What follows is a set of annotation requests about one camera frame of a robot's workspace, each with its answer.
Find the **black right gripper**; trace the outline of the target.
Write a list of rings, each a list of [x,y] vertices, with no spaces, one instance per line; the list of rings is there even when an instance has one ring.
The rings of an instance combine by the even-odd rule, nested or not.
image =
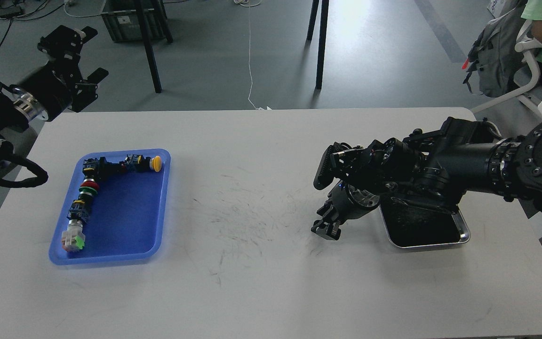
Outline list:
[[[359,219],[379,207],[380,195],[357,189],[347,183],[338,183],[331,189],[331,198],[318,209],[319,219],[311,232],[325,240],[337,241],[347,220]]]

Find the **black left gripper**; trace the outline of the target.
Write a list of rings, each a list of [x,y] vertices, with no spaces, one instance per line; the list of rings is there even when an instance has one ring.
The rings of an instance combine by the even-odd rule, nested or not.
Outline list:
[[[108,70],[99,67],[83,79],[78,67],[83,45],[97,34],[91,26],[78,30],[60,25],[41,37],[37,49],[48,55],[48,62],[15,84],[16,94],[28,94],[38,103],[39,119],[51,122],[66,109],[81,112],[97,99],[98,84]]]

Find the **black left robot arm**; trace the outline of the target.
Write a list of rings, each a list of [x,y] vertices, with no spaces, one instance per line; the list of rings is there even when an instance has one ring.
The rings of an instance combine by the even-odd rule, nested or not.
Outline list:
[[[46,183],[48,173],[36,163],[14,152],[1,134],[9,128],[24,132],[32,120],[53,121],[66,109],[79,113],[97,99],[98,84],[108,76],[99,67],[84,78],[79,68],[81,50],[97,30],[58,26],[40,39],[37,47],[48,61],[18,84],[0,82],[0,187],[37,187]]]

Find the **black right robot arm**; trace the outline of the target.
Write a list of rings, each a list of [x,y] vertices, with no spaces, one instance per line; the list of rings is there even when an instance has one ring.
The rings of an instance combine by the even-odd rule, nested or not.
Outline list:
[[[322,190],[336,178],[311,227],[327,240],[376,208],[403,225],[453,217],[468,191],[531,201],[542,213],[542,122],[525,136],[503,138],[488,120],[449,117],[440,129],[415,129],[402,141],[336,142],[323,153],[313,184]]]

